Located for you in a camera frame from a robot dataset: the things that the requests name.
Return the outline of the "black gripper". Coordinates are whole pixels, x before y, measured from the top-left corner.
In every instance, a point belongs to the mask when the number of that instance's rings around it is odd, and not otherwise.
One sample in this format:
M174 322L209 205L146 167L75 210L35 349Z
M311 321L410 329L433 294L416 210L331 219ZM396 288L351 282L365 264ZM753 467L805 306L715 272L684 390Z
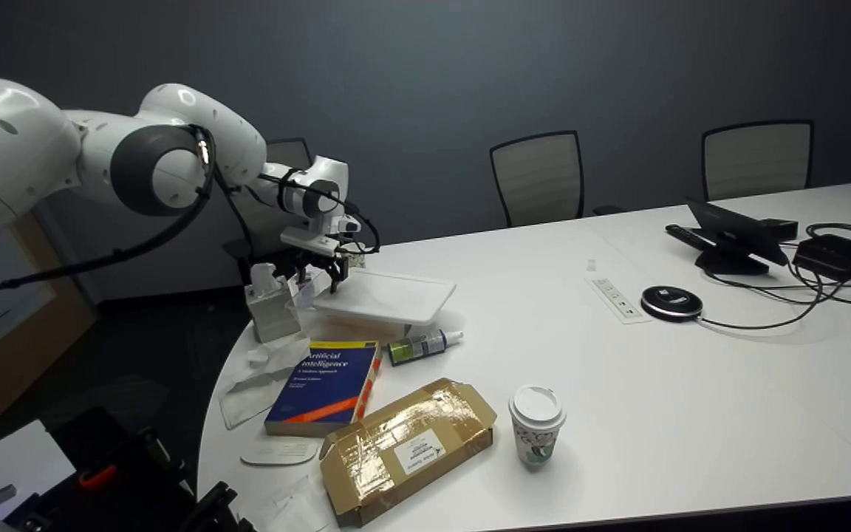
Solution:
M308 267L317 267L329 275L329 289L338 294L350 279L350 254L342 251L360 233L359 223L350 223L342 232L308 232L308 227L283 227L282 250L269 254L269 264L277 275L304 285Z

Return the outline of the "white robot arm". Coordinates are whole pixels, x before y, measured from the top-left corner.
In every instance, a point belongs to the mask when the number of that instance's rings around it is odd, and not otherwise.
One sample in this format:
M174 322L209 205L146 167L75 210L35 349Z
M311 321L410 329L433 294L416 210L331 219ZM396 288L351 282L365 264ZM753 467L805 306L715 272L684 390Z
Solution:
M212 183L258 205L260 213L243 223L249 233L267 232L267 210L283 213L272 227L294 251L291 264L277 264L282 275L319 267L341 288L351 258L365 254L345 164L317 158L304 173L272 164L251 121L192 86L159 83L133 115L119 115L63 111L0 78L0 232L56 192L139 217L174 217L174 224L143 247L28 275L28 285L103 269L162 247L205 210Z

